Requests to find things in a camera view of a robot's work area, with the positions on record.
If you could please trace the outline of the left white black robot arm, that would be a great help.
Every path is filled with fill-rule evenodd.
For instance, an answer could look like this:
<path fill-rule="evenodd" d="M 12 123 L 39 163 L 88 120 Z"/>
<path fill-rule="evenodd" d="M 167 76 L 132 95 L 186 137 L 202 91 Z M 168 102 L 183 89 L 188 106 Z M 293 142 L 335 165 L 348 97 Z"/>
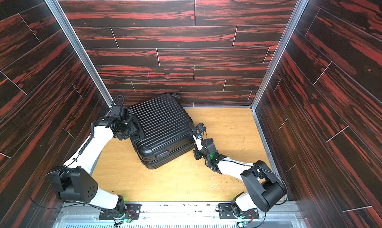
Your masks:
<path fill-rule="evenodd" d="M 91 170 L 105 145 L 112 139 L 127 139 L 137 131 L 132 111 L 114 105 L 103 118 L 91 123 L 91 133 L 77 152 L 63 166 L 55 168 L 51 180 L 56 196 L 65 201 L 82 202 L 112 212 L 125 214 L 123 197 L 99 188 Z"/>

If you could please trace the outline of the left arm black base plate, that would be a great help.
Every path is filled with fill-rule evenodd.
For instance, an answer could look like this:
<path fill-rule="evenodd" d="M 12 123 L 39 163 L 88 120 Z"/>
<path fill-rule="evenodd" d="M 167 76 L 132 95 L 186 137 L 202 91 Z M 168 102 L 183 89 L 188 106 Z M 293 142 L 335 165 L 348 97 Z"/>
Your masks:
<path fill-rule="evenodd" d="M 99 220 L 138 220 L 141 210 L 141 204 L 139 203 L 125 203 L 125 208 L 121 211 L 113 209 L 101 209 Z"/>

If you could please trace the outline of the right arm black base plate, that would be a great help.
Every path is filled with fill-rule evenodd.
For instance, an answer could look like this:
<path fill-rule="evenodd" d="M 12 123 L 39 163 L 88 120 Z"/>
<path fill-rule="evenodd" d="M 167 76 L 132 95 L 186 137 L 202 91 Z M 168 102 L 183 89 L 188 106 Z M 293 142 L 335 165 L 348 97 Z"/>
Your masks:
<path fill-rule="evenodd" d="M 215 209 L 221 220 L 227 219 L 258 219 L 259 213 L 257 208 L 242 212 L 239 209 L 234 209 L 231 203 L 219 203 Z"/>

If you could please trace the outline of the black hard-shell suitcase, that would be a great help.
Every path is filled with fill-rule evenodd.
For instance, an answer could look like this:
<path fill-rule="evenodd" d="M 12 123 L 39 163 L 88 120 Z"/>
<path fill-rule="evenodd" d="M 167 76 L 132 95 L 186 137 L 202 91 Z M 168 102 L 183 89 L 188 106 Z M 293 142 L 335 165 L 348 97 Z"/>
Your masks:
<path fill-rule="evenodd" d="M 166 93 L 130 108 L 137 127 L 130 139 L 148 169 L 156 169 L 194 148 L 197 130 L 179 100 L 179 94 Z"/>

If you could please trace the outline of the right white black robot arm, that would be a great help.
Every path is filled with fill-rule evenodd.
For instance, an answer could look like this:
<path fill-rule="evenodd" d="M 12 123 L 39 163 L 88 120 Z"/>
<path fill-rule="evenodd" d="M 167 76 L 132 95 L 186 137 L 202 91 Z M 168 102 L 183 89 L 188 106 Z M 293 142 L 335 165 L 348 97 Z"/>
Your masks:
<path fill-rule="evenodd" d="M 239 194 L 231 201 L 231 211 L 241 217 L 251 209 L 258 208 L 268 212 L 287 194 L 287 187 L 277 174 L 261 160 L 244 163 L 233 160 L 216 149 L 213 139 L 194 136 L 195 159 L 203 158 L 212 171 L 229 175 L 244 182 L 246 193 Z"/>

